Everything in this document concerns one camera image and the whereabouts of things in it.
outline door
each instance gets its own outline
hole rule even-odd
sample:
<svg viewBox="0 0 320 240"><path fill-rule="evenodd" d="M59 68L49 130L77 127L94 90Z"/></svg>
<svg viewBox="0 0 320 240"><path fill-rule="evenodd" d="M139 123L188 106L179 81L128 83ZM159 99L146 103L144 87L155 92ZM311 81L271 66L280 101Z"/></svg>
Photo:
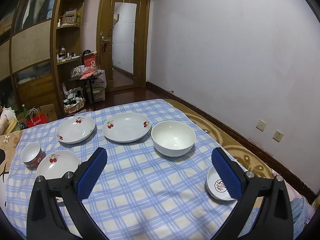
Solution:
<svg viewBox="0 0 320 240"><path fill-rule="evenodd" d="M145 86L149 2L101 0L97 44L107 91Z"/></svg>

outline wooden baseboard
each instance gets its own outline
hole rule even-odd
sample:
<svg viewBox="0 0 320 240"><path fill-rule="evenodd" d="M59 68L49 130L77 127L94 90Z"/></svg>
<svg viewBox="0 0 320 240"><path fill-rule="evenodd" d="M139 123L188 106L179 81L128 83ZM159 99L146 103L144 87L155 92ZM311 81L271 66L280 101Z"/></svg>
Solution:
<svg viewBox="0 0 320 240"><path fill-rule="evenodd" d="M246 147L249 151L255 154L258 158L260 158L264 163L266 163L270 168L278 172L296 191L298 191L301 195L305 196L305 198L311 204L315 198L316 194L303 182L299 179L296 175L294 175L288 168L286 168L283 164L273 158L269 153L265 150L261 149L259 146L255 145L252 141L249 141L246 137L241 135L240 133L236 132L229 126L225 125L224 123L220 122L219 120L215 119L213 116L205 113L198 107L188 103L187 101L179 98L170 92L164 90L161 87L156 86L153 83L146 82L146 86L150 87L151 89L163 94L169 99L175 100L186 107L190 108L191 110L195 111L199 115L203 116L209 122L213 123L225 133L230 135L233 139L238 141L241 145Z"/></svg>
<svg viewBox="0 0 320 240"><path fill-rule="evenodd" d="M116 66L113 66L113 69L118 71L119 73L121 73L122 75L126 76L127 78L130 78L133 80L133 74L128 72L128 71L125 71L124 69L122 68L119 68L119 67L116 67Z"/></svg>

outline silver bolt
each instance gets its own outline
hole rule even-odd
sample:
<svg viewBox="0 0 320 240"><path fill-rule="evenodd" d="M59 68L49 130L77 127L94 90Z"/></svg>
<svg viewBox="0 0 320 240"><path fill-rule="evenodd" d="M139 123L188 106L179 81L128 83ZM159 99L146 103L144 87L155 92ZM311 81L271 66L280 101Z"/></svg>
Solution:
<svg viewBox="0 0 320 240"><path fill-rule="evenodd" d="M283 178L280 175L276 176L277 181L283 181Z"/></svg>
<svg viewBox="0 0 320 240"><path fill-rule="evenodd" d="M70 178L72 178L72 176L73 176L73 172L71 172L71 171L68 171L68 172L64 175L64 177L65 177L66 179L70 179Z"/></svg>
<svg viewBox="0 0 320 240"><path fill-rule="evenodd" d="M247 171L245 174L247 175L248 178L254 177L254 173L252 171Z"/></svg>
<svg viewBox="0 0 320 240"><path fill-rule="evenodd" d="M43 176L41 176L41 175L38 176L38 177L36 177L36 181L37 181L37 182L40 182L42 179L43 179Z"/></svg>

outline bag handle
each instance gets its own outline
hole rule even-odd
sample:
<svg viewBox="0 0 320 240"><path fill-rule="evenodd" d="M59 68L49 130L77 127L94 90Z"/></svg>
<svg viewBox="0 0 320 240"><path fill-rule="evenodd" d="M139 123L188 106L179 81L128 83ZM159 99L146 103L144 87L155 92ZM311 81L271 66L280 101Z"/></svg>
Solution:
<svg viewBox="0 0 320 240"><path fill-rule="evenodd" d="M37 109L35 109L35 108L31 109L30 111L31 111L31 120L32 120L32 114L33 114L33 112L37 111L37 112L38 112L38 116L40 115L40 114L39 114L39 111L38 111Z"/></svg>

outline striped cloth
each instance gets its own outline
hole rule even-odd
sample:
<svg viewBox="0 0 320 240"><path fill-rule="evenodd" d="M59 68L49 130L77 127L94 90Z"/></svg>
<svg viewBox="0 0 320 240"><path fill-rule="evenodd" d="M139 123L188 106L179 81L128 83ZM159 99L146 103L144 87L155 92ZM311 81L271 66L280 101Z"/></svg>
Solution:
<svg viewBox="0 0 320 240"><path fill-rule="evenodd" d="M107 140L102 125L122 112L144 114L152 126L166 120L186 123L196 133L195 146L183 157L168 158L155 150L150 132L128 144ZM23 133L6 185L6 213L15 228L26 235L28 204L36 175L21 162L20 153L28 143L39 142L47 155L67 149L81 161L88 160L97 147L107 150L108 164L83 204L110 239L201 240L216 233L236 201L217 201L205 190L207 172L212 166L211 152L220 146L214 139L161 99L81 115L92 117L96 128L87 140L75 145L63 145L56 138L57 128L66 119ZM59 206L70 231L79 235L63 203Z"/></svg>

